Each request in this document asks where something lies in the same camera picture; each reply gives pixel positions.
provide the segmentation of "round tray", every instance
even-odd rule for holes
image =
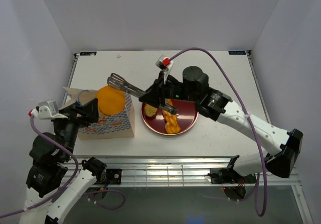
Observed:
[[[180,135],[187,130],[189,130],[199,115],[199,113],[195,110],[195,103],[186,102],[180,100],[172,100],[172,103],[178,109],[177,113],[177,121],[179,126],[181,127],[181,131],[177,134],[168,134],[165,130],[166,121],[163,117],[162,110],[159,108],[157,110],[157,115],[154,119],[146,118],[144,115],[144,107],[145,103],[141,105],[141,116],[144,120],[145,124],[154,132],[161,135]]]

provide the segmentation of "sticker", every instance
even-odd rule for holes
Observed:
[[[81,52],[80,56],[96,56],[97,52]]]
[[[96,129],[92,129],[92,128],[85,128],[85,131],[88,131],[88,132],[97,132]]]
[[[98,120],[97,124],[98,125],[104,125],[107,122],[108,122],[108,120]]]
[[[245,51],[229,51],[229,55],[246,55]]]
[[[219,95],[216,94],[216,93],[213,93],[213,94],[211,95],[211,98],[213,98],[214,100],[218,101],[218,100],[220,100],[221,96],[219,96]]]

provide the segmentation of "white wall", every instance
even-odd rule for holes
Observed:
[[[0,0],[0,215],[21,209],[36,137],[28,112],[38,102],[61,103],[72,53],[43,0]],[[49,121],[36,121],[42,131]],[[17,223],[18,216],[0,220]]]
[[[252,49],[278,0],[44,0],[73,53]]]
[[[321,0],[280,0],[253,49],[274,124],[304,134],[297,168],[314,223],[321,223]]]

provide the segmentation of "tongs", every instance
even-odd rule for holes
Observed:
[[[146,94],[145,91],[139,89],[138,87],[130,84],[127,82],[123,77],[119,76],[116,73],[112,73],[110,77],[107,79],[107,83],[109,86],[112,88],[115,88],[117,90],[127,92],[135,97],[142,97],[143,95]]]

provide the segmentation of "white table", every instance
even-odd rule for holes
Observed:
[[[79,56],[70,87],[100,89],[115,72],[128,82],[145,90],[157,78],[155,62],[160,55],[173,56],[178,51],[112,51],[97,52],[96,56]],[[212,51],[237,91],[248,111],[266,119],[259,92],[246,55],[229,55],[228,51]],[[175,59],[171,75],[182,81],[182,71],[199,66],[208,74],[212,88],[237,101],[215,63],[203,52],[190,51]],[[76,156],[233,156],[257,152],[256,144],[234,129],[199,115],[195,125],[186,133],[166,137],[154,133],[141,118],[141,103],[132,96],[135,108],[135,137],[81,141],[77,139]]]

